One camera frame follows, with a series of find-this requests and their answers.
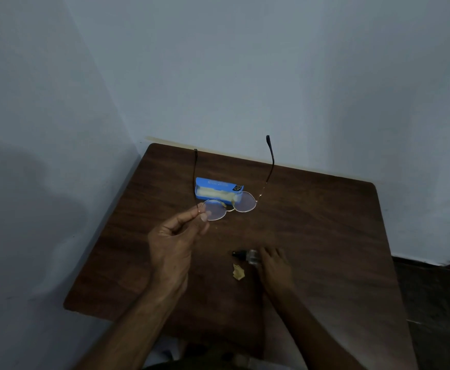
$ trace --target crumpled yellow piece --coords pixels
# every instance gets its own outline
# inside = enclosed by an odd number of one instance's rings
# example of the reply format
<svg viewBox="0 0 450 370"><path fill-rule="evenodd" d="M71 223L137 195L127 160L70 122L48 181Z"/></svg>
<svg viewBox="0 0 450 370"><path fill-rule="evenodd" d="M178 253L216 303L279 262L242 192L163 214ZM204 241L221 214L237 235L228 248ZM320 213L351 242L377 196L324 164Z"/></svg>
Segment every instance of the crumpled yellow piece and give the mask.
<svg viewBox="0 0 450 370"><path fill-rule="evenodd" d="M239 265L233 264L233 277L237 280L241 280L245 276L246 274L244 273L244 269Z"/></svg>

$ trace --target hand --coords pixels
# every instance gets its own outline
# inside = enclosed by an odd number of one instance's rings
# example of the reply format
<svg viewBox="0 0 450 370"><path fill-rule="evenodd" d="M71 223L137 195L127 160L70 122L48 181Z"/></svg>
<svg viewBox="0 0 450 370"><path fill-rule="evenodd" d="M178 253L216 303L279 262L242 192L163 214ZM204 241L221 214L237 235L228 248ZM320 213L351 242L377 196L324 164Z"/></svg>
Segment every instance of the hand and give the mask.
<svg viewBox="0 0 450 370"><path fill-rule="evenodd" d="M148 234L151 282L165 292L182 295L187 288L194 242L209 229L205 205L193 206L156 226Z"/></svg>
<svg viewBox="0 0 450 370"><path fill-rule="evenodd" d="M259 253L262 259L258 265L259 277L271 301L295 293L291 267L283 249L261 248Z"/></svg>

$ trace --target person's right arm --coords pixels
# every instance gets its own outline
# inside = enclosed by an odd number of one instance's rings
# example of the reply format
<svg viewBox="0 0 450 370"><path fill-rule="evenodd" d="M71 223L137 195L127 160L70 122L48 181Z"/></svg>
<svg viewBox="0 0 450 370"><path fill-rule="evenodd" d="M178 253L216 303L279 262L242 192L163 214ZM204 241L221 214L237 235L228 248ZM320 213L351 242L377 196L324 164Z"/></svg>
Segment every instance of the person's right arm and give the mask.
<svg viewBox="0 0 450 370"><path fill-rule="evenodd" d="M259 251L262 257L259 276L264 289L295 340L309 370L365 370L300 301L283 250L261 248Z"/></svg>

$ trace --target person's left arm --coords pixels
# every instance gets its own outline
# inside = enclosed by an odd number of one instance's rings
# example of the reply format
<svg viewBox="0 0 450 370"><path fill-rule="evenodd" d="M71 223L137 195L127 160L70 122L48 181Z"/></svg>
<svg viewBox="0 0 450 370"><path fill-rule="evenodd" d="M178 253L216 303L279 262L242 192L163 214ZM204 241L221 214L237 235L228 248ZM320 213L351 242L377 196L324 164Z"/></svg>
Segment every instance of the person's left arm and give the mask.
<svg viewBox="0 0 450 370"><path fill-rule="evenodd" d="M74 367L141 369L163 324L187 288L192 244L209 228L204 206L168 219L148 234L151 279L142 295Z"/></svg>

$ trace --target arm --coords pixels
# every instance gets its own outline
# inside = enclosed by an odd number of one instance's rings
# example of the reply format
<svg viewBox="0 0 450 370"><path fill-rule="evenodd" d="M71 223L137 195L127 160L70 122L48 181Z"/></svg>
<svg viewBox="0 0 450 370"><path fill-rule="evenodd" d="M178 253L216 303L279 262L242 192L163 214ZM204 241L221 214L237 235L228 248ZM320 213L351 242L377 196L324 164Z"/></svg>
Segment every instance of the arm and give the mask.
<svg viewBox="0 0 450 370"><path fill-rule="evenodd" d="M187 288L194 241L209 228L204 206L177 214L148 234L151 278L132 306L74 367L76 370L141 369ZM184 225L189 226L180 234Z"/></svg>
<svg viewBox="0 0 450 370"><path fill-rule="evenodd" d="M295 340L310 370L365 368L326 331L295 293L291 267L282 249L260 250L259 276L271 303Z"/></svg>

